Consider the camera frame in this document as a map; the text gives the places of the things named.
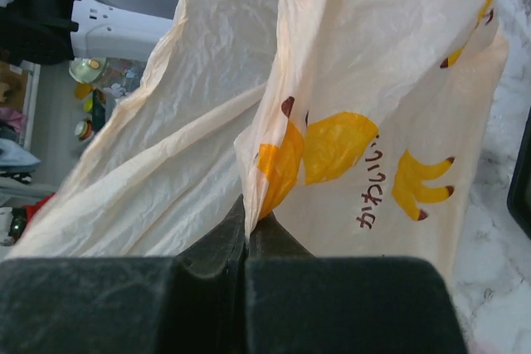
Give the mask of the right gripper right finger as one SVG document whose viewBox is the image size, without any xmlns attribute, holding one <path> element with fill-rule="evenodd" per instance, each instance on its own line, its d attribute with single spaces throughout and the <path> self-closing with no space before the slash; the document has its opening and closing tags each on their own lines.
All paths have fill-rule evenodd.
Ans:
<svg viewBox="0 0 531 354">
<path fill-rule="evenodd" d="M 245 263 L 249 353 L 464 353 L 446 284 L 412 257 L 313 256 L 273 216 Z"/>
</svg>

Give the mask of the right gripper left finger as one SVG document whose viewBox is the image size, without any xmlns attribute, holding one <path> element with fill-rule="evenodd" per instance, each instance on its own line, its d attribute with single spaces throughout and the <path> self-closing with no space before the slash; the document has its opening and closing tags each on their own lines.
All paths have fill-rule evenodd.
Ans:
<svg viewBox="0 0 531 354">
<path fill-rule="evenodd" d="M 243 216 L 175 256 L 4 261 L 2 352 L 243 352 Z"/>
</svg>

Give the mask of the peach plastic bag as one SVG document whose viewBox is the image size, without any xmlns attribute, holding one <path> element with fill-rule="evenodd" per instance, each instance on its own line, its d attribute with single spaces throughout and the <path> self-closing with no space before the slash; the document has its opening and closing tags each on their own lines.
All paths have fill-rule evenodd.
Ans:
<svg viewBox="0 0 531 354">
<path fill-rule="evenodd" d="M 179 0 L 8 257 L 176 255 L 241 198 L 246 233 L 449 277 L 507 55 L 495 0 Z"/>
</svg>

